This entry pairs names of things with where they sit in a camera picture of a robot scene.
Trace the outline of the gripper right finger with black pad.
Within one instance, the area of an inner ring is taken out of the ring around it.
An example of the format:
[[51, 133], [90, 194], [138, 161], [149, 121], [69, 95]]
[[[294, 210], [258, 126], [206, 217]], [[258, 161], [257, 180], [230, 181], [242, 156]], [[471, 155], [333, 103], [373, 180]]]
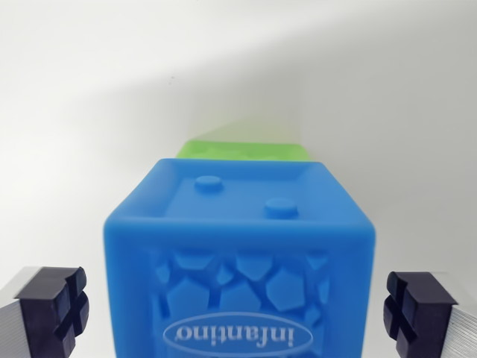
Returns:
[[392, 271], [383, 307], [401, 357], [475, 357], [476, 298], [443, 272]]

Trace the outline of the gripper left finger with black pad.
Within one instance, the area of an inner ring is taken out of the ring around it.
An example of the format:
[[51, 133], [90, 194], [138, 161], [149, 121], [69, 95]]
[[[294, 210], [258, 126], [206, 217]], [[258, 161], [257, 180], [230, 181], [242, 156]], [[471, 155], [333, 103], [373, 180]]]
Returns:
[[89, 318], [83, 268], [27, 266], [1, 288], [1, 356], [69, 357]]

